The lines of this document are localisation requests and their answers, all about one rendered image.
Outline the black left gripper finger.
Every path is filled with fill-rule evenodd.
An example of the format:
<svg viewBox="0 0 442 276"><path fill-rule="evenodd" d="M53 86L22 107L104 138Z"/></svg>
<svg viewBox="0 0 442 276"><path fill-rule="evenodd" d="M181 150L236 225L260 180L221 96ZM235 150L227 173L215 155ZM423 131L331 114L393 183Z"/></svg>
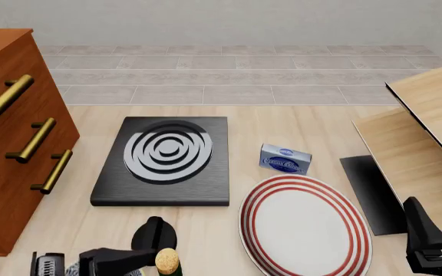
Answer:
<svg viewBox="0 0 442 276"><path fill-rule="evenodd" d="M79 254L79 276L124 276L153 264L156 255L154 249L98 248L82 252Z"/></svg>

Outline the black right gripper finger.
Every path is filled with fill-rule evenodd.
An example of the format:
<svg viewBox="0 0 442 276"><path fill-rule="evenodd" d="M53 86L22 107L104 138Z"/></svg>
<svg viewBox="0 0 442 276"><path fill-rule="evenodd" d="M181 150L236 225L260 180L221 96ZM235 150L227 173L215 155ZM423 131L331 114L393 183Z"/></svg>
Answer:
<svg viewBox="0 0 442 276"><path fill-rule="evenodd" d="M434 224L416 197L405 200L407 219L407 259L442 261L442 231Z"/></svg>

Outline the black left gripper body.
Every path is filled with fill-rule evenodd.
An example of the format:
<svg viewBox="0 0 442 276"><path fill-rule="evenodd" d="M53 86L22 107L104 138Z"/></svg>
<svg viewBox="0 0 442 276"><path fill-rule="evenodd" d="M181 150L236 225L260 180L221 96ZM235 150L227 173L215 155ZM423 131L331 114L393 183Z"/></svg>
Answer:
<svg viewBox="0 0 442 276"><path fill-rule="evenodd" d="M38 257L37 252L33 252L30 276L66 276L64 254L50 252Z"/></svg>

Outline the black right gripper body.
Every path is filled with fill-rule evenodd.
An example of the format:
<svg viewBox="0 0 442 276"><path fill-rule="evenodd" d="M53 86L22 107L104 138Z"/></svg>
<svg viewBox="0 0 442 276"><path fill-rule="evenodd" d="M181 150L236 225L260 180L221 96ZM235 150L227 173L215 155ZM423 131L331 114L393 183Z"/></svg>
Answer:
<svg viewBox="0 0 442 276"><path fill-rule="evenodd" d="M442 255L439 250L434 250L432 255L425 255L422 251L408 252L406 259L414 273L442 275Z"/></svg>

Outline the wine bottle with cork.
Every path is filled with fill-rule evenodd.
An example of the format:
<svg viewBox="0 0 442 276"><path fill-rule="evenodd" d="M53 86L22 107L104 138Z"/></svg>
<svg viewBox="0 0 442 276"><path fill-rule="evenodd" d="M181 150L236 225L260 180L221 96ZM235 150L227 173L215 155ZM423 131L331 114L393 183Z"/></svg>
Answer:
<svg viewBox="0 0 442 276"><path fill-rule="evenodd" d="M179 256L172 248L164 248L157 253L155 266L159 276L183 276Z"/></svg>

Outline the flat black stove plate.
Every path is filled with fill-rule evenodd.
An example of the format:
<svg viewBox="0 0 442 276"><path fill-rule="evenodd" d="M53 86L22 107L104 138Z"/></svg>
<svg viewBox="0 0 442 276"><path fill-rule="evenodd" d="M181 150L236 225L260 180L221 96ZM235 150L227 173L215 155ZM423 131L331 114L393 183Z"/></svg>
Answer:
<svg viewBox="0 0 442 276"><path fill-rule="evenodd" d="M125 117L93 206L229 206L226 117Z"/></svg>

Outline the pale wooden rack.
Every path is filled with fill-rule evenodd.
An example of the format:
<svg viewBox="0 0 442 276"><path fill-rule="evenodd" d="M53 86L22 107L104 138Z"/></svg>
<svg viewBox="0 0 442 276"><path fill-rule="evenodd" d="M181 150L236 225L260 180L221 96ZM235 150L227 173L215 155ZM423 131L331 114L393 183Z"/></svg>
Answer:
<svg viewBox="0 0 442 276"><path fill-rule="evenodd" d="M442 67L386 88L401 107L353 124L397 199L416 197L442 231Z"/></svg>

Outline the white plate with red rings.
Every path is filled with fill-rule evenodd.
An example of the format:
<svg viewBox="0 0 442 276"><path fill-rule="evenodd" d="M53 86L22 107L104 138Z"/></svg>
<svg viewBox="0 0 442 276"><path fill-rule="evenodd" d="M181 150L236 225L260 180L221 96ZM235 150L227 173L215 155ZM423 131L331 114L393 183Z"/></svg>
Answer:
<svg viewBox="0 0 442 276"><path fill-rule="evenodd" d="M257 183L238 223L247 255L265 276L365 276L371 266L372 238L361 213L310 176Z"/></svg>

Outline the blue cream cheese box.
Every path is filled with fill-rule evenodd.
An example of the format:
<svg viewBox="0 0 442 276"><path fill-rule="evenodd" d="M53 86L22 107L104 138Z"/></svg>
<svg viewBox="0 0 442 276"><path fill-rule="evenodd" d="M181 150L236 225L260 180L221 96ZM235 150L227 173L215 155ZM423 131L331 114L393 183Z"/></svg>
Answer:
<svg viewBox="0 0 442 276"><path fill-rule="evenodd" d="M303 153L272 144L263 144L260 150L259 166L274 169L284 174L306 176L312 161L310 153Z"/></svg>

